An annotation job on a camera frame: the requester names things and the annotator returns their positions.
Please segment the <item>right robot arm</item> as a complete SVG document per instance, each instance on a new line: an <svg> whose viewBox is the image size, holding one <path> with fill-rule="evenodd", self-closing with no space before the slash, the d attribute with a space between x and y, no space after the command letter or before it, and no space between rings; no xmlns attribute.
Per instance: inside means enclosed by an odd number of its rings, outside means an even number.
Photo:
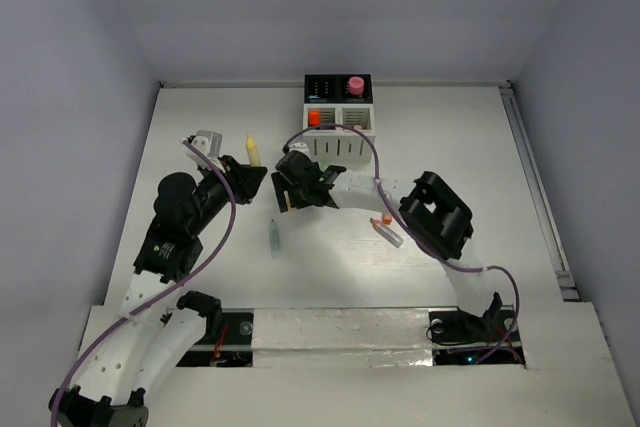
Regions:
<svg viewBox="0 0 640 427"><path fill-rule="evenodd" d="M415 180L377 179L343 166L321 168L306 154L290 151L271 174L282 212L306 207L359 209L397 216L416 245L439 262L452 285L460 326L482 339L497 325L500 296L489 290L484 269L468 266L472 212L437 174Z"/></svg>

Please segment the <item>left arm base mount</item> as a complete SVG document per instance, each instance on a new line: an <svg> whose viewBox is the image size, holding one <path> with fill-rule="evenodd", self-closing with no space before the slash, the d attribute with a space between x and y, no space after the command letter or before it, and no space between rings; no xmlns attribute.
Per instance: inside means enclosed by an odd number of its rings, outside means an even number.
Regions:
<svg viewBox="0 0 640 427"><path fill-rule="evenodd" d="M223 309L213 296L189 291L177 303L179 309L196 311L205 319L204 336L177 363L178 367L251 367L254 311Z"/></svg>

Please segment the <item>white slatted organizer box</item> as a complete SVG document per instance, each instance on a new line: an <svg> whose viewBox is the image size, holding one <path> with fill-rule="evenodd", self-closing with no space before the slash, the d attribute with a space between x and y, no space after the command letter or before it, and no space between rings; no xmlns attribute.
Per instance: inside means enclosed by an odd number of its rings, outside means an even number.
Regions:
<svg viewBox="0 0 640 427"><path fill-rule="evenodd" d="M372 143L375 142L375 116L372 104L305 104L303 107L303 127L308 125L308 111L317 109L321 113L321 128L305 132L301 139L310 149L311 158L321 164L366 165L373 158L369 144L349 129L335 127L340 124L353 128L362 126L361 131Z"/></svg>

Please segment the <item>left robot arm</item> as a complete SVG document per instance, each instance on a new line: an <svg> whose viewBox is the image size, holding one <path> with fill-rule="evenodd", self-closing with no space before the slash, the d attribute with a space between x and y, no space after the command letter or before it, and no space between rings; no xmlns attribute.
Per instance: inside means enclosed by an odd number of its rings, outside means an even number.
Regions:
<svg viewBox="0 0 640 427"><path fill-rule="evenodd" d="M52 394L52 425L147 425L154 389L197 341L219 336L220 300L185 287L210 262L199 236L224 207L250 203L267 170L228 155L193 157L201 180L176 172L160 181L116 320Z"/></svg>

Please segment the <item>green pastel highlighter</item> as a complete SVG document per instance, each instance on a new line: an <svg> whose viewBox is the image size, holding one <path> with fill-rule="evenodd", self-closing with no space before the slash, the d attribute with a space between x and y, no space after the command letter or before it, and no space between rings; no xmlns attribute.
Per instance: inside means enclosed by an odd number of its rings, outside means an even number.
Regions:
<svg viewBox="0 0 640 427"><path fill-rule="evenodd" d="M279 226L274 218L269 222L268 234L271 258L278 259L281 254L282 245Z"/></svg>

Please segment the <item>pink capped glue bottle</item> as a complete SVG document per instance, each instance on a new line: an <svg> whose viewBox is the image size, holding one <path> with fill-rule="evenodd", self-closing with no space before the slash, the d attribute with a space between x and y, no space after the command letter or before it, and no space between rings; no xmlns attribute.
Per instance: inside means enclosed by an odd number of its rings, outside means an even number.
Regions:
<svg viewBox="0 0 640 427"><path fill-rule="evenodd" d="M361 97L366 87L365 80L360 76L351 76L347 82L347 89L350 95Z"/></svg>

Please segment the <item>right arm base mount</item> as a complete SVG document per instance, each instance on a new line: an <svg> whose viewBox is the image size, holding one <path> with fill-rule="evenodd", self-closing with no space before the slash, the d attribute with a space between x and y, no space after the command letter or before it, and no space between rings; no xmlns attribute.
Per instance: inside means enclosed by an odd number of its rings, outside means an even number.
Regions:
<svg viewBox="0 0 640 427"><path fill-rule="evenodd" d="M514 309L505 307L498 293L488 310L476 317L460 309L429 313L425 336L432 344L436 366L526 364L519 331L506 338Z"/></svg>

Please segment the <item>black orange capped highlighter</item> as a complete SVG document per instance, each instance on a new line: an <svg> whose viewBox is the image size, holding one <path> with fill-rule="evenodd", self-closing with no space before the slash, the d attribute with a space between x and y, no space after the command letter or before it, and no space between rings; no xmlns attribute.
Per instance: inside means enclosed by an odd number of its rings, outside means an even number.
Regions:
<svg viewBox="0 0 640 427"><path fill-rule="evenodd" d="M317 109L311 109L308 111L308 125L316 126L322 123L321 113Z"/></svg>

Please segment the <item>black slatted organizer box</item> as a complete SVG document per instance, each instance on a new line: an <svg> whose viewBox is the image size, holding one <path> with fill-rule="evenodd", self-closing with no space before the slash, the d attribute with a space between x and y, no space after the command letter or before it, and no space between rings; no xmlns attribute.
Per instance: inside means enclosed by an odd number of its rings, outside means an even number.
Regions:
<svg viewBox="0 0 640 427"><path fill-rule="evenodd" d="M363 81L363 92L353 94L349 81ZM372 104L374 100L370 74L307 74L304 77L305 104Z"/></svg>

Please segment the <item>yellow pastel highlighter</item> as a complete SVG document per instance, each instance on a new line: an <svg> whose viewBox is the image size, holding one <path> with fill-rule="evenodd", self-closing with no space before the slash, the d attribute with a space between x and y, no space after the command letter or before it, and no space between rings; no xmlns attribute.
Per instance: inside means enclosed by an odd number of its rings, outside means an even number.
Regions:
<svg viewBox="0 0 640 427"><path fill-rule="evenodd" d="M257 142L250 133L246 135L245 148L246 148L246 154L249 161L249 165L252 167L261 167L262 163L259 155Z"/></svg>

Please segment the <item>yellow marker cap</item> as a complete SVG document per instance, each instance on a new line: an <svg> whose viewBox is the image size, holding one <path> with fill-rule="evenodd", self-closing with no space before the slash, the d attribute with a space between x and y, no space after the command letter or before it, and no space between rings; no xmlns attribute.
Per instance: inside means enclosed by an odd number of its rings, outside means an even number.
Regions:
<svg viewBox="0 0 640 427"><path fill-rule="evenodd" d="M285 201L285 206L287 208L287 210L291 209L291 204L290 204L290 200L289 200L289 195L287 191L283 191L283 198Z"/></svg>

